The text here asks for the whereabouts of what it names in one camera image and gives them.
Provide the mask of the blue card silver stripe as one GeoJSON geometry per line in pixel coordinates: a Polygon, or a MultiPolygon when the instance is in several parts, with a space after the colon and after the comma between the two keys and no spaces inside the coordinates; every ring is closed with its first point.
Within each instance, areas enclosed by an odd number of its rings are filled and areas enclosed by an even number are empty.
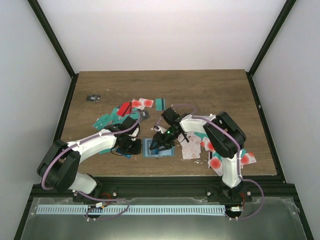
{"type": "Polygon", "coordinates": [[[151,151],[152,155],[155,155],[155,156],[159,156],[161,154],[161,151],[163,150],[164,148],[163,147],[159,147],[159,148],[155,148],[151,151]]]}

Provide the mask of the light blue card holder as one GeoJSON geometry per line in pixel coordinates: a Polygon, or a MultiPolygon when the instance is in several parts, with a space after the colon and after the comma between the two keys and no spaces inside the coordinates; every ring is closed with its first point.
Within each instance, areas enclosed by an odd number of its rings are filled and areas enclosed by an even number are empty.
{"type": "Polygon", "coordinates": [[[164,147],[150,150],[152,143],[151,138],[144,138],[142,140],[142,155],[146,158],[161,158],[161,157],[173,157],[175,155],[175,148],[165,149],[164,147]]]}

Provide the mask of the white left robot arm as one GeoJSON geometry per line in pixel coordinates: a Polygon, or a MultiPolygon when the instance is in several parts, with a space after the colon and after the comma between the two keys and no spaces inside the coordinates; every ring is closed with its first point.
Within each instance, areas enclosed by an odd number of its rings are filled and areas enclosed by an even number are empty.
{"type": "Polygon", "coordinates": [[[128,116],[122,123],[107,125],[83,139],[54,141],[37,168],[41,187],[58,193],[72,190],[97,202],[102,196],[102,184],[90,174],[79,172],[79,165],[103,150],[119,149],[122,155],[140,154],[139,121],[128,116]]]}

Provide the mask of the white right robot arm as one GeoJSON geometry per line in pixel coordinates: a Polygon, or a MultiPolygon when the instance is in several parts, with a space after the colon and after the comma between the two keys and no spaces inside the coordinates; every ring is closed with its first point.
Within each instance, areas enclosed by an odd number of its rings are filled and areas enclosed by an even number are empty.
{"type": "Polygon", "coordinates": [[[223,198],[229,202],[240,196],[238,185],[243,180],[241,174],[241,152],[247,139],[245,133],[230,117],[221,111],[216,115],[196,116],[191,113],[178,114],[173,108],[166,109],[162,118],[169,125],[165,131],[158,130],[149,146],[153,150],[169,150],[175,146],[180,135],[189,132],[206,134],[213,148],[222,158],[223,198]]]}

